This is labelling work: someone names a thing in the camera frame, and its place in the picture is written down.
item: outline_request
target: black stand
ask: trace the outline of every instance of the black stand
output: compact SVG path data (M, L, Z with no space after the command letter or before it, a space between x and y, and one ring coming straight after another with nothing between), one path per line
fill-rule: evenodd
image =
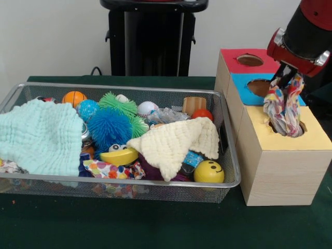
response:
M188 76L195 16L208 0L100 0L109 9L112 75Z

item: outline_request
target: orange ball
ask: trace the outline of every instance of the orange ball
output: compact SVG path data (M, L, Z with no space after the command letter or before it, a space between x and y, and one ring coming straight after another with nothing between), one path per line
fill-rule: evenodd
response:
M198 117L202 117L202 118L210 118L211 121L213 121L213 116L212 113L210 113L208 110L206 109L198 109L196 110L191 118L198 118Z
M78 91L72 91L67 93L63 99L62 103L71 103L73 108L75 108L79 103L81 103L83 100L87 100L88 98L81 92Z

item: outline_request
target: metal basket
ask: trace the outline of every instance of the metal basket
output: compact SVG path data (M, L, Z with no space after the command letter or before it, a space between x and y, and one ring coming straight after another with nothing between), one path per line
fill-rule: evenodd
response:
M141 103L152 101L160 108L182 106L188 96L206 98L220 133L217 162L225 171L222 184L163 182L130 179L100 179L54 175L0 173L0 192L26 195L129 198L142 200L196 201L220 203L230 188L240 183L241 175L224 95L214 91L176 90L138 87L24 83L15 86L0 105L0 114L9 112L38 96L61 100L70 91L80 91L98 101L105 93L123 94Z

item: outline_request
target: shape sorter box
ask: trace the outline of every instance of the shape sorter box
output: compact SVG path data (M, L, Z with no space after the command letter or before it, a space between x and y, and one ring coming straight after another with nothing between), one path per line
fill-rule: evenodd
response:
M307 106L305 133L275 133L261 106L246 106L236 150L248 206L310 205L331 162L332 143Z
M258 60L250 65L250 58ZM304 135L274 133L264 98L247 84L271 79L278 68L265 49L221 50L215 90L227 100L246 204L310 205L331 161L332 143L302 99Z
M220 51L214 90L223 92L226 97L235 142L245 105L264 104L264 98L255 95L247 84L257 79L270 80L279 66L278 62L267 55L266 49Z

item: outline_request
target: white wall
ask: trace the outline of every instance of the white wall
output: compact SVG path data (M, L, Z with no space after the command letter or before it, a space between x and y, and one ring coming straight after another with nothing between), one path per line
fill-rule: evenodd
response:
M215 76L219 48L265 48L300 0L210 0L197 13L190 75ZM0 0L0 101L30 75L110 74L99 0Z

